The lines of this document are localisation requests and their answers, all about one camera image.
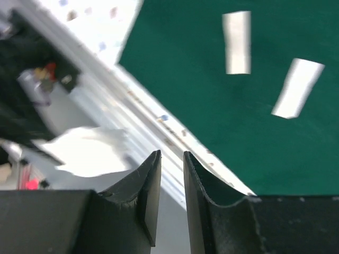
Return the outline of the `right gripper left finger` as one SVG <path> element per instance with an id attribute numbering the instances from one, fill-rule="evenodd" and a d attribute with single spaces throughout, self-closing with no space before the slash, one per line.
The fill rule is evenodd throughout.
<path id="1" fill-rule="evenodd" d="M 161 152 L 110 188 L 1 192 L 1 253 L 150 253 Z"/>

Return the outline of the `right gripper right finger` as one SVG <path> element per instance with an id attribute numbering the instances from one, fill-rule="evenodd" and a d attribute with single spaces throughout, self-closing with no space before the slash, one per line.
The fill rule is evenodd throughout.
<path id="1" fill-rule="evenodd" d="M 338 253 L 338 197 L 244 195 L 183 155 L 192 253 Z"/>

